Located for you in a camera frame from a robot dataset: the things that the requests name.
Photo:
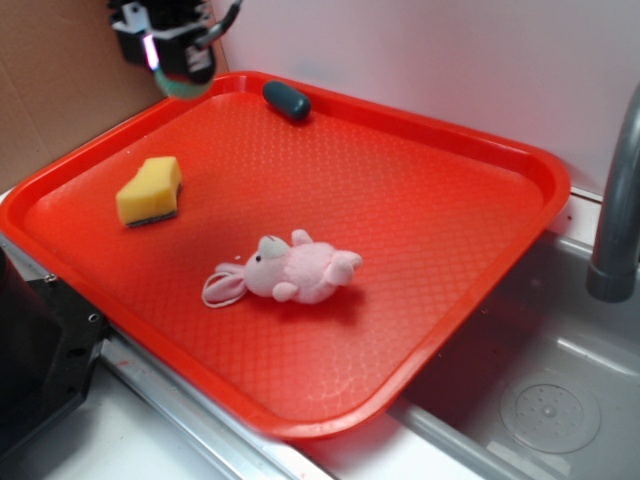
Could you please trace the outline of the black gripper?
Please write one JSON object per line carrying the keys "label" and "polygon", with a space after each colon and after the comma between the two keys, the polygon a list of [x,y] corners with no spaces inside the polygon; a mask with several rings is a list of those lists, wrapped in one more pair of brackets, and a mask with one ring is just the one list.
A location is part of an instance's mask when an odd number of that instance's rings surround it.
{"label": "black gripper", "polygon": [[216,71],[212,50],[196,41],[213,26],[208,1],[142,0],[107,2],[109,22],[124,60],[150,69],[145,40],[155,35],[159,66],[165,75],[197,85]]}

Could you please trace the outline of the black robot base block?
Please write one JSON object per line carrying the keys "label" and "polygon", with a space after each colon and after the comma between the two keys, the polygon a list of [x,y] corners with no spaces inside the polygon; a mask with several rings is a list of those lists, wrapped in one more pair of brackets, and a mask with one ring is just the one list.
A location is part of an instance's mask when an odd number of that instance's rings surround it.
{"label": "black robot base block", "polygon": [[87,397],[105,318],[61,279],[24,279],[1,254],[1,457]]}

